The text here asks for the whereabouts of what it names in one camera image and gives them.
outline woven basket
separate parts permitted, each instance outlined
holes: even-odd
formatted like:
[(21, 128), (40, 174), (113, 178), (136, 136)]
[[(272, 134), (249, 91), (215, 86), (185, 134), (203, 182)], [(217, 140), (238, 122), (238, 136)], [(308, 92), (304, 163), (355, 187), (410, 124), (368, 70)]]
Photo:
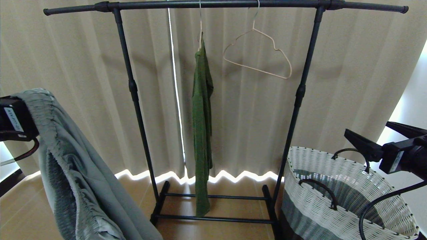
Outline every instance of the woven basket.
[[(357, 162), (327, 152), (291, 147), (285, 168), (283, 214), (293, 232), (306, 240), (360, 239), (358, 216), (372, 200), (394, 191), (375, 171), (365, 172)], [(331, 196), (316, 184), (299, 184), (302, 179), (317, 180), (332, 190), (338, 200), (331, 208)], [(363, 223), (366, 239), (416, 239), (419, 228), (407, 204), (395, 196), (375, 205)]]

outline clothes rack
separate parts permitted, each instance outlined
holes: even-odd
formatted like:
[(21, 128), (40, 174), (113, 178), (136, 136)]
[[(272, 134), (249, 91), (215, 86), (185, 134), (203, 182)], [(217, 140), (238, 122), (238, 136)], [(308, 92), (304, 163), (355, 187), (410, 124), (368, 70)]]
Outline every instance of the clothes rack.
[(365, 10), (376, 10), (386, 12), (399, 12), (406, 13), (408, 6), (395, 6), (375, 3), (358, 3), (358, 2), (345, 2), (344, 0), (259, 0), (260, 7), (299, 7), (299, 8), (316, 8), (316, 14), (314, 16), (313, 31), (310, 38), (310, 44), (305, 59), (304, 69), (300, 84), (295, 94), (295, 104), (292, 113), (291, 122), (286, 138), (285, 148), (282, 155), (281, 166), (278, 173), (278, 179), (274, 189), (273, 197), (270, 196), (267, 185), (262, 187), (264, 197), (254, 196), (224, 196), (224, 195), (209, 195), (209, 198), (224, 198), (224, 199), (245, 199), (245, 200), (261, 200), (265, 201), (266, 207), (269, 214), (269, 219), (247, 219), (247, 218), (228, 218), (228, 217), (195, 217), (195, 216), (182, 216), (182, 215), (166, 215), (161, 214), (163, 203), (167, 196), (170, 197), (195, 197), (194, 194), (183, 194), (183, 193), (169, 193), (169, 182), (165, 181), (160, 194), (157, 190), (157, 184), (154, 178), (152, 160), (150, 151), (148, 148), (147, 137), (145, 133), (144, 123), (141, 115), (141, 108), (138, 99), (138, 89), (136, 82), (133, 78), (132, 67), (129, 59), (129, 53), (126, 45), (126, 38), (123, 29), (121, 10), (128, 9), (166, 9), (166, 8), (247, 8), (247, 7), (258, 7), (257, 0), (177, 0), (177, 1), (149, 1), (149, 2), (128, 2), (128, 3), (110, 3), (100, 2), (93, 5), (83, 6), (72, 6), (62, 7), (55, 9), (44, 9), (45, 15), (61, 14), (61, 13), (72, 13), (72, 12), (112, 12), (116, 20), (117, 29), (119, 32), (120, 43), (122, 47), (123, 57), (125, 60), (126, 71), (129, 78), (129, 90), (131, 92), (132, 101), (134, 103), (135, 112), (137, 115), (139, 130), (144, 146), (144, 151), (147, 159), (147, 165), (150, 173), (156, 205), (154, 211), (151, 214), (150, 221), (153, 225), (156, 225), (158, 219), (181, 219), (181, 220), (207, 220), (207, 221), (223, 221), (223, 222), (246, 222), (246, 223), (264, 223), (271, 224), (273, 234), (276, 240), (282, 239), (281, 227), (275, 213), (275, 204), (278, 197), (278, 192), (281, 185), (281, 178), (284, 173), (284, 168), (287, 160), (287, 155), (290, 149), (292, 136), (295, 130), (295, 125), (298, 117), (298, 112), (301, 107), (302, 100), (305, 94), (306, 80), (310, 69), (311, 60), (314, 53), (314, 48), (319, 32), (320, 23), (322, 21), (322, 15), (325, 11), (338, 10), (338, 9), (365, 9)]

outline white label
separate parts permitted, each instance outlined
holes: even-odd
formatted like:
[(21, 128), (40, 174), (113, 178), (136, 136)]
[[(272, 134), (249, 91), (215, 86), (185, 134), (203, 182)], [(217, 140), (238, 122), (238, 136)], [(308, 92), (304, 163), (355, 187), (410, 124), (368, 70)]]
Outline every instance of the white label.
[[(6, 112), (7, 116), (9, 117), (10, 122), (13, 125), (13, 128), (15, 131), (23, 132), (21, 124), (19, 123), (18, 118), (16, 117), (15, 111), (13, 111), (13, 108), (4, 108), (4, 111)], [(21, 138), (25, 138), (25, 135), (18, 134)]]
[(398, 164), (399, 164), (399, 162), (400, 162), (400, 159), (402, 158), (402, 156), (403, 156), (403, 153), (404, 153), (405, 151), (400, 151), (400, 152), (398, 152), (398, 154), (396, 155), (396, 159), (395, 159), (395, 161), (393, 162), (393, 165), (392, 165), (392, 167), (391, 167), (391, 169), (390, 169), (390, 172), (394, 172), (394, 171), (396, 171), (396, 168), (398, 167)]

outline curtain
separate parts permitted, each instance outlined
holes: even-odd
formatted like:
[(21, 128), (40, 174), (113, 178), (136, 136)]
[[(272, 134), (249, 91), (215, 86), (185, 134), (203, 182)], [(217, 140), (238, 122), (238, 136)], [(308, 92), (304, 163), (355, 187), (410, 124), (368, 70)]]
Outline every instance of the curtain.
[[(314, 51), (293, 146), (335, 152), (350, 144), (345, 128), (380, 136), (405, 89), (427, 39), (427, 3), (406, 14), (368, 10), (326, 11)], [(256, 9), (203, 9), (207, 56), (213, 77), (211, 175), (277, 173), (301, 79), (315, 9), (260, 9), (255, 28), (275, 39), (292, 63), (280, 79), (222, 59), (226, 46), (252, 27)], [(171, 9), (174, 53), (189, 177), (194, 175), (191, 94), (200, 31), (199, 9)], [(227, 58), (278, 75), (289, 67), (269, 39), (249, 33)]]
[[(45, 16), (44, 8), (91, 1), (1, 2), (1, 95), (51, 91), (114, 173), (147, 170), (113, 14)], [(155, 175), (184, 175), (166, 9), (122, 11)], [(32, 143), (7, 141), (13, 156)], [(37, 154), (18, 162), (38, 171)]]

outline tile floor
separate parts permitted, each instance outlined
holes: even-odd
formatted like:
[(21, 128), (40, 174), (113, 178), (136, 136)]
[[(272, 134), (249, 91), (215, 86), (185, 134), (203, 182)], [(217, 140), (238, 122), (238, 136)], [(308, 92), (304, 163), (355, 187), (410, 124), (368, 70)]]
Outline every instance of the tile floor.
[[(132, 180), (124, 175), (119, 181), (135, 202), (150, 216), (155, 205), (149, 177)], [(169, 192), (194, 193), (194, 185), (180, 185), (170, 178)], [(164, 182), (158, 183), (159, 190)], [(275, 181), (257, 182), (245, 177), (237, 183), (221, 178), (209, 183), (210, 194), (263, 196), (261, 187), (267, 184), (272, 192)], [(163, 214), (194, 215), (194, 198), (167, 197)], [(268, 218), (265, 202), (238, 199), (211, 199), (207, 216)], [(44, 192), (41, 177), (26, 178), (0, 198), (0, 239), (2, 240), (58, 240), (59, 234), (52, 211)], [(159, 220), (157, 228), (165, 240), (273, 240), (270, 225), (237, 222), (212, 222), (189, 220)]]

